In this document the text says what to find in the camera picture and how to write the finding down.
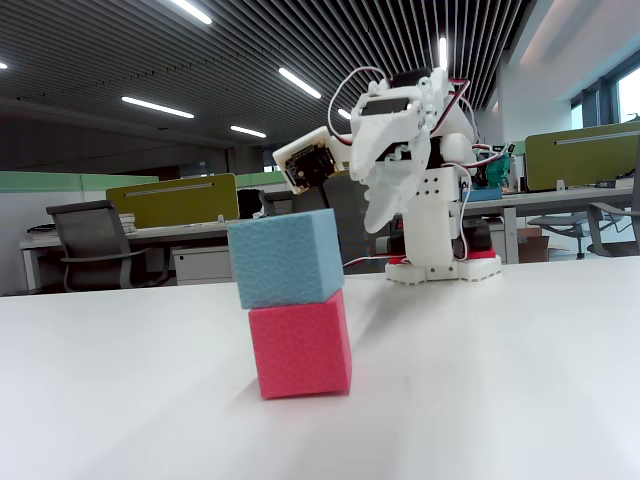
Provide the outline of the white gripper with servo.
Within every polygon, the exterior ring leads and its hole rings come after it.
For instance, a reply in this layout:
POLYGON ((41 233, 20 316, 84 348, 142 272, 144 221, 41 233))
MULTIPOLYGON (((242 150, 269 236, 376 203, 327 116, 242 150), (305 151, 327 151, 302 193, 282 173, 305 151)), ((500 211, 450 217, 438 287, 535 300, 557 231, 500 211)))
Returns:
POLYGON ((424 68, 372 81, 351 111, 349 174, 366 185, 364 228, 378 232, 416 195, 429 162, 433 129, 444 112, 449 87, 440 68, 424 68), (384 151, 393 143, 391 153, 384 151))

